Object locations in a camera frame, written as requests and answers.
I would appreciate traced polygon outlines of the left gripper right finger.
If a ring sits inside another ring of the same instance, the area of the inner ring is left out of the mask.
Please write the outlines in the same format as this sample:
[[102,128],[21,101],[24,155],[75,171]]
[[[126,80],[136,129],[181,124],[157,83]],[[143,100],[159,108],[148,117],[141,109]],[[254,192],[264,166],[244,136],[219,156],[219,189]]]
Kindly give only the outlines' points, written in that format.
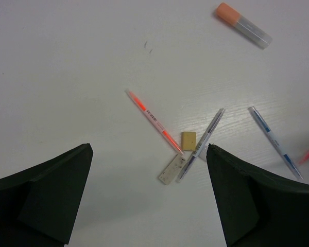
[[207,165],[227,246],[309,246],[309,185],[209,145]]

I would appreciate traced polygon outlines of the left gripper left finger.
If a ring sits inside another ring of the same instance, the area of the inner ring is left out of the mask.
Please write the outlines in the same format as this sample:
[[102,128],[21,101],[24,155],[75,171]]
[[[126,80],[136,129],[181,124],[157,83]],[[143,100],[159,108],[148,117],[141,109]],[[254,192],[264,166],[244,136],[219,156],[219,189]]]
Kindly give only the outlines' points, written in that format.
[[92,157],[82,144],[0,179],[0,246],[67,245]]

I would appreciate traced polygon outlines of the white eraser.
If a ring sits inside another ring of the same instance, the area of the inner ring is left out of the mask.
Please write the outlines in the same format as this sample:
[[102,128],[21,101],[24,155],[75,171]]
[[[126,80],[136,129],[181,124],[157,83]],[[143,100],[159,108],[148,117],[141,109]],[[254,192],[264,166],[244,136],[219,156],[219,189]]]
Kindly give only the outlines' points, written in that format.
[[169,185],[174,178],[180,173],[184,167],[186,159],[177,154],[175,158],[168,164],[168,166],[159,175],[158,179],[165,185]]

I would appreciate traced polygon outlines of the yellow small eraser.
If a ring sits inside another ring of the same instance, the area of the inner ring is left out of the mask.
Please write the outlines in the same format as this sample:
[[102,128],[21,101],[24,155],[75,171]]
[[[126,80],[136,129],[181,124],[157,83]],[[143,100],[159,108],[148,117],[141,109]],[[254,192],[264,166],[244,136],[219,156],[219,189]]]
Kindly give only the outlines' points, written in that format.
[[195,151],[196,132],[182,132],[181,147],[183,151]]

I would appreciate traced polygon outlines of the orange cap clear tube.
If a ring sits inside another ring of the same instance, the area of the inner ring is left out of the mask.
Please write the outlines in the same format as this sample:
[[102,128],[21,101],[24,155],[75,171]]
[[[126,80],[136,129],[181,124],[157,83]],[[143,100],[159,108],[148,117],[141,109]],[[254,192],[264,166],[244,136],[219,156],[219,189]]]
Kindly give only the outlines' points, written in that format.
[[217,7],[216,15],[261,49],[267,48],[272,42],[272,37],[270,35],[258,28],[226,3],[221,3]]

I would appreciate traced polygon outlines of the purple highlighter marker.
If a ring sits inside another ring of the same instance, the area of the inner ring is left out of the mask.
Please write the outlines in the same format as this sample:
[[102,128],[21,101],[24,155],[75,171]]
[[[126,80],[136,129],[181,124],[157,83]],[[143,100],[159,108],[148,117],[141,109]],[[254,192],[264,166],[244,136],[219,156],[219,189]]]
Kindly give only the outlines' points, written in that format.
[[199,154],[198,157],[199,157],[200,159],[202,159],[204,162],[206,162],[206,161],[207,161],[207,153],[206,153],[206,151],[203,150],[203,151]]

